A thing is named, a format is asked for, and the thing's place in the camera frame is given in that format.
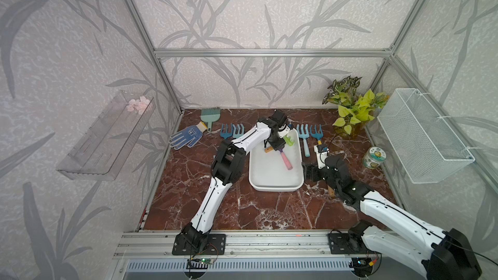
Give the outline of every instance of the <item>metal grille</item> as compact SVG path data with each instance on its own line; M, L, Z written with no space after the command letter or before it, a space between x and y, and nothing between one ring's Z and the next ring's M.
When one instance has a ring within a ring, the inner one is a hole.
M396 89L378 120L414 184L440 182L475 160L417 89Z
M351 258L219 258L206 271L349 271L350 263ZM185 258L130 260L127 272L188 271L186 267Z

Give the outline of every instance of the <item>blue hand fork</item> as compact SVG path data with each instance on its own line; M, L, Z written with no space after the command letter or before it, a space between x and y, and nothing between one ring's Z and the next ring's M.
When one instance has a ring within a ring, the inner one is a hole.
M308 148L308 142L306 141L306 139L310 137L308 132L308 124L306 124L306 127L304 125L301 125L301 130L299 129L299 125L297 125L296 129L297 129L297 136L303 139L304 156L309 157L310 149Z
M232 125L232 126L233 126L233 138L234 139L238 139L239 137L244 135L244 130L246 128L244 128L243 124L237 125L237 128L235 128L235 125Z
M223 124L221 124L220 136L222 138L224 138L225 140L227 138L229 138L230 136L232 136L233 131L234 131L234 130L232 130L232 126L233 126L233 128L235 128L235 126L233 124L231 124L231 123L230 123L230 127L228 126L228 124L226 124L225 125L225 131L223 132Z
M316 131L316 125L315 125L315 133L313 133L313 127L311 127L310 132L311 132L311 136L314 137L315 139L317 139L318 145L321 145L322 144L321 139L323 137L322 125L320 125L320 131Z

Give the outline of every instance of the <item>clear acrylic shelf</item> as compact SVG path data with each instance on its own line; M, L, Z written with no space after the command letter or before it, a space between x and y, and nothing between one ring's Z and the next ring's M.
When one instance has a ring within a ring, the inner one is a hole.
M128 102L141 96L120 91L56 169L70 179L114 180L155 109L146 96L150 103L142 115L129 112Z
M425 95L396 89L377 117L414 184L440 182L475 160Z

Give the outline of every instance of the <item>jar lid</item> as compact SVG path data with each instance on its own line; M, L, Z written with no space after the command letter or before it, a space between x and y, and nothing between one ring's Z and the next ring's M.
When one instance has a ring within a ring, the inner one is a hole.
M370 147L370 157L377 161L384 161L386 159L385 151L379 147Z

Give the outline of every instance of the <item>white wire basket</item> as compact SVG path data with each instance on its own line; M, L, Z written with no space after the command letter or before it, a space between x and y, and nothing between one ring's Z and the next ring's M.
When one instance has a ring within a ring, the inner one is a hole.
M377 118L414 184L440 182L475 160L417 89L396 89Z

